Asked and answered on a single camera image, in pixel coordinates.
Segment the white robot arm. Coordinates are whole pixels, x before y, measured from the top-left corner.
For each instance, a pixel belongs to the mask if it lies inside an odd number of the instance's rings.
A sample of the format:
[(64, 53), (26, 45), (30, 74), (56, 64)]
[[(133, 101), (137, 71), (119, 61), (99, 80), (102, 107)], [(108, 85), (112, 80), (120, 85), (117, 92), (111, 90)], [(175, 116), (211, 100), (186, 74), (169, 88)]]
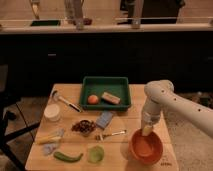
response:
[(150, 81), (144, 86), (146, 101), (141, 111), (141, 134), (148, 136), (159, 122), (163, 107), (176, 111), (213, 138), (213, 110), (174, 93), (169, 80)]

